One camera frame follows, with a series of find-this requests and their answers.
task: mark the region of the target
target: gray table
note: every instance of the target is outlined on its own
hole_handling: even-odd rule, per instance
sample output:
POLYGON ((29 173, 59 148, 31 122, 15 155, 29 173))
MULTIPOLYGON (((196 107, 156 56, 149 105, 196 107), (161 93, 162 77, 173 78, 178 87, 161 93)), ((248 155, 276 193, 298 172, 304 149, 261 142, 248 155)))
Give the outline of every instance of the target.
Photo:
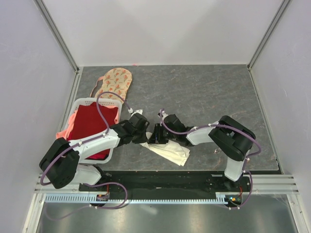
MULTIPOLYGON (((96 80, 114 67, 85 67, 77 97, 89 97, 96 80)), ((262 146, 262 153, 254 156, 247 169, 277 170, 266 126, 257 97, 245 65, 199 66, 124 66, 133 74, 127 101, 133 109, 143 109, 150 121, 149 131, 159 122, 157 113, 176 114, 188 126, 213 123, 229 115, 252 130, 262 146)), ((129 114, 123 106, 121 119, 129 114)), ((129 144, 114 149, 106 170, 222 170, 226 156, 215 154, 214 143, 205 143, 190 150, 185 166, 176 164, 143 148, 129 144)))

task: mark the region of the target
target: white napkin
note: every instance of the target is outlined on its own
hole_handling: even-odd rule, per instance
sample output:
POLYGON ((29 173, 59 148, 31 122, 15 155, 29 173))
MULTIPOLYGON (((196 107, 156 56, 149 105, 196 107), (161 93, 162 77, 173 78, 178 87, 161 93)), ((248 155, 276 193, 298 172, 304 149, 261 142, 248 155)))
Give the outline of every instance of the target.
MULTIPOLYGON (((152 133, 147 132, 146 135, 149 139, 152 133)), ((145 142, 141 143, 141 145, 179 166, 185 165, 190 154, 190 150, 188 148, 182 147, 177 142, 173 142, 171 140, 169 140, 166 144, 148 144, 145 142)))

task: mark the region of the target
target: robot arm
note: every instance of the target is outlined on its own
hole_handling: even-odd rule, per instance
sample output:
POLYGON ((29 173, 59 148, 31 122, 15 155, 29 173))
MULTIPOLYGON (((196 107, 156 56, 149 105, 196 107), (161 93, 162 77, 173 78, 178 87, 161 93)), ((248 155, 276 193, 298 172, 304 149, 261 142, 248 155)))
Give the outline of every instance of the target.
POLYGON ((165 135, 169 139, 175 139, 178 142, 185 143, 187 146, 215 142, 228 156, 225 176, 233 182, 236 182, 241 177, 246 156, 249 154, 253 142, 240 133, 231 129, 218 128, 216 125, 233 127, 249 135, 253 139, 256 139, 254 133, 249 129, 229 116, 223 116, 219 121, 213 123, 211 127, 200 127, 197 130, 193 130, 197 127, 185 127, 175 114, 162 114, 162 119, 165 125, 175 132, 190 132, 188 134, 175 134, 168 131, 163 126, 158 126, 163 127, 162 136, 165 135))
MULTIPOLYGON (((185 127, 176 115, 163 114, 163 122, 169 129, 183 133, 175 134, 166 130, 160 124, 155 125, 155 131, 149 139, 149 143, 165 144, 168 139, 175 139, 187 146, 195 146, 201 143, 215 142, 228 156, 225 176, 236 182, 242 175, 243 165, 253 142, 245 136, 235 133, 233 130, 218 127, 185 127)), ((228 116, 223 116, 213 125, 227 125, 234 127, 255 139, 255 135, 243 125, 228 116)), ((45 171, 46 176, 55 188, 62 188, 70 182, 95 184, 100 179, 100 172, 93 166, 84 166, 79 163, 96 154, 99 151, 133 143, 144 143, 147 141, 146 129, 148 120, 136 112, 129 120, 120 122, 110 127, 110 130, 92 135, 86 138, 66 141, 64 138, 55 140, 46 155, 40 162, 40 168, 45 171), (60 153, 68 150, 56 162, 55 158, 60 153)))
POLYGON ((129 120, 111 126, 108 132, 105 130, 86 138, 71 141, 66 141, 64 138, 56 139, 39 166, 42 171, 45 171, 52 164, 46 177, 56 189, 62 188, 70 182, 95 184, 101 177, 100 172, 93 166, 84 166, 79 163, 106 149, 130 142, 146 142, 148 125, 149 122, 143 115, 133 113, 129 120), (55 162, 56 157, 65 150, 67 151, 64 156, 55 162))

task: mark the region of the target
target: red garment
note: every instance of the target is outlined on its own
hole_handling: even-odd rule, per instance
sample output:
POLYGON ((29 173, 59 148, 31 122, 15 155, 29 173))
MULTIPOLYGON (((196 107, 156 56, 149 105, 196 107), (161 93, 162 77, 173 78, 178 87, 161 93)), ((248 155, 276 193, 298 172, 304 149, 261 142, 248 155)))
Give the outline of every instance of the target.
MULTIPOLYGON (((100 110, 106 118, 108 125, 114 125, 118 108, 106 108, 104 106, 100 106, 100 110)), ((72 132, 69 134, 67 140, 69 141, 88 137, 102 132, 105 129, 107 129, 106 124, 99 115, 95 102, 90 106, 80 105, 72 132)), ((88 159, 104 160, 109 155, 109 152, 110 150, 104 150, 88 157, 88 159)))

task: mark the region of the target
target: laundry basket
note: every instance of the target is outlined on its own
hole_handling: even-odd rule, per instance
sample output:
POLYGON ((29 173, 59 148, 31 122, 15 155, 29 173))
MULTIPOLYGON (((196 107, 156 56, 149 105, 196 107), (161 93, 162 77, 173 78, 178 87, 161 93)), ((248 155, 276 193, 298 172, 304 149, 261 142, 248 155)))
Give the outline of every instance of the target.
MULTIPOLYGON (((77 99, 71 107, 69 116, 71 116, 73 114, 73 112, 79 108, 79 105, 89 106, 92 103, 96 102, 96 99, 97 98, 80 98, 80 99, 77 99)), ((121 109, 122 109, 122 103, 120 101, 111 100, 111 99, 101 99, 100 98, 98 103, 101 106, 117 106, 118 111, 119 111, 119 120, 120 120, 121 109)), ((80 163, 83 163, 83 164, 105 164, 105 163, 109 162, 109 160, 111 159, 112 152, 113 152, 113 149, 110 149, 109 155, 105 160, 84 159, 80 163)))

